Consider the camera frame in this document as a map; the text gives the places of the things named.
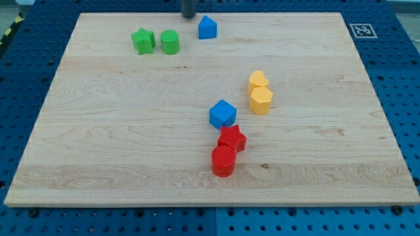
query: blue block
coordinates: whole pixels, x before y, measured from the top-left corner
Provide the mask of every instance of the blue block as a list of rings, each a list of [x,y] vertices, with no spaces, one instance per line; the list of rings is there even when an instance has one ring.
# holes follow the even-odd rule
[[[236,108],[225,100],[220,100],[210,109],[210,124],[217,129],[231,127],[236,121]]]
[[[217,37],[217,23],[208,16],[203,16],[198,24],[198,39],[211,39]]]

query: yellow hexagonal prism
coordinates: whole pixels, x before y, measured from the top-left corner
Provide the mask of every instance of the yellow hexagonal prism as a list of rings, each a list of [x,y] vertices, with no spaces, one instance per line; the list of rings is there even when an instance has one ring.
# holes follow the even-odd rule
[[[264,76],[264,72],[257,70],[254,71],[249,77],[248,83],[248,95],[252,93],[252,90],[258,87],[267,87],[268,79]]]
[[[273,92],[267,87],[254,88],[249,99],[249,109],[257,115],[267,114],[272,98]]]

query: red block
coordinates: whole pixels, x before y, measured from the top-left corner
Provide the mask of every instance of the red block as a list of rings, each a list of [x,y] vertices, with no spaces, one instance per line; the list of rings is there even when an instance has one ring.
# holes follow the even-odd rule
[[[235,170],[236,152],[228,146],[217,146],[211,152],[211,170],[219,177],[228,177]]]
[[[228,146],[238,153],[245,150],[246,143],[247,137],[240,132],[239,125],[220,128],[218,146]]]

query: yellow and black stripe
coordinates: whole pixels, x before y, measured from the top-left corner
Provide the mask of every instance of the yellow and black stripe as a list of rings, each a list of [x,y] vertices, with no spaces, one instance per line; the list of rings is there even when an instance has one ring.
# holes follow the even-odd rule
[[[12,25],[5,32],[4,36],[2,36],[0,40],[0,59],[5,54],[7,48],[12,42],[13,37],[16,35],[16,32],[19,30],[24,20],[24,15],[22,13],[19,13],[19,15],[14,19]]]

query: green block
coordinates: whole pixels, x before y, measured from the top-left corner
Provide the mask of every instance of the green block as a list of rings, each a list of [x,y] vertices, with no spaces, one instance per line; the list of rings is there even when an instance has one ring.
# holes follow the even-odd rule
[[[172,55],[179,52],[179,37],[175,30],[165,30],[160,35],[162,50],[165,54]]]
[[[156,46],[154,33],[143,28],[132,33],[131,40],[133,41],[133,46],[137,49],[139,55],[153,53],[153,48]]]

